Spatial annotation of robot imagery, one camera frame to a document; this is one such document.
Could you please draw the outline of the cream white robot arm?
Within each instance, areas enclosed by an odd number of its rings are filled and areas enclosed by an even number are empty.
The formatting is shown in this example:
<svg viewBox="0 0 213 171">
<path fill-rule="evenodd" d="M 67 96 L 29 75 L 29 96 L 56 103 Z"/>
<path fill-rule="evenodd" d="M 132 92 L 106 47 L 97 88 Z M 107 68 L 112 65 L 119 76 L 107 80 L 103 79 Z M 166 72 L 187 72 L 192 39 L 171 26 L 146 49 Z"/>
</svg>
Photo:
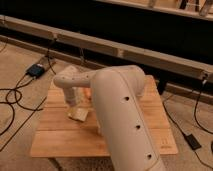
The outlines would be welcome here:
<svg viewBox="0 0 213 171">
<path fill-rule="evenodd" d="M 88 87 L 91 100 L 115 171 L 166 171 L 144 120 L 138 98 L 145 87 L 145 73 L 135 65 L 106 67 L 81 73 L 69 66 L 54 84 L 69 105 L 74 89 Z"/>
</svg>

